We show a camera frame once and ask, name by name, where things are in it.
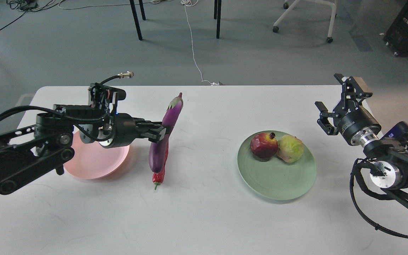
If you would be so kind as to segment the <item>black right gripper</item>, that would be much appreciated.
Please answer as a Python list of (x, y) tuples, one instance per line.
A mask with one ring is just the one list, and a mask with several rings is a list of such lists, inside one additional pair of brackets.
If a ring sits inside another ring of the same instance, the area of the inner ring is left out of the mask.
[[(323, 102), (316, 101), (314, 104), (319, 110), (317, 123), (327, 135), (341, 134), (348, 145), (360, 145), (364, 130), (375, 135), (381, 131), (378, 121), (361, 106), (363, 100), (372, 97), (373, 92), (361, 77), (345, 77), (343, 74), (334, 74), (334, 77), (342, 85), (341, 100), (334, 113), (330, 113)], [(334, 126), (329, 118), (334, 118)]]

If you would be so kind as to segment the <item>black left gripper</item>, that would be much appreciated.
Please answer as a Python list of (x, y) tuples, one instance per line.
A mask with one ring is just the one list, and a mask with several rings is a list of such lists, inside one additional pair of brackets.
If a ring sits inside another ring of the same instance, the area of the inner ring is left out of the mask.
[(146, 138), (150, 142), (158, 143), (165, 138), (167, 129), (164, 129), (161, 121), (133, 118), (129, 114), (119, 113), (115, 115), (112, 131), (110, 139), (100, 142), (102, 147), (125, 147), (137, 138)]

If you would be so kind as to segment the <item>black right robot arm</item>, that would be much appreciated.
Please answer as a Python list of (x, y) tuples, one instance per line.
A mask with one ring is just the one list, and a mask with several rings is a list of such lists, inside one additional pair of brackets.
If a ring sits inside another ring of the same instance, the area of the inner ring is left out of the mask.
[(364, 159), (354, 161), (350, 173), (350, 197), (359, 215), (375, 230), (408, 239), (408, 235), (392, 231), (372, 221), (359, 208), (353, 192), (354, 183), (377, 200), (394, 200), (408, 209), (408, 124), (400, 121), (381, 138), (381, 125), (363, 106), (373, 92), (361, 77), (334, 74), (341, 84), (341, 99), (332, 111), (324, 103), (315, 102), (319, 110), (317, 123), (323, 131), (341, 134), (348, 145), (361, 146)]

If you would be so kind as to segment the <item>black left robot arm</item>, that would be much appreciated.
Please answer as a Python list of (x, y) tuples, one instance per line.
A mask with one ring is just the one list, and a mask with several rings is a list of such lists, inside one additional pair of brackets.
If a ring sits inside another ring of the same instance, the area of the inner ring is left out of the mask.
[(104, 148), (127, 146), (138, 138), (164, 140), (170, 125), (118, 113), (118, 102), (126, 92), (106, 83), (132, 76), (126, 72), (92, 83), (87, 105), (18, 106), (1, 113), (0, 122), (21, 112), (39, 111), (35, 124), (0, 134), (0, 194), (11, 194), (52, 170), (62, 175), (64, 163), (75, 155), (74, 129), (83, 143), (99, 142)]

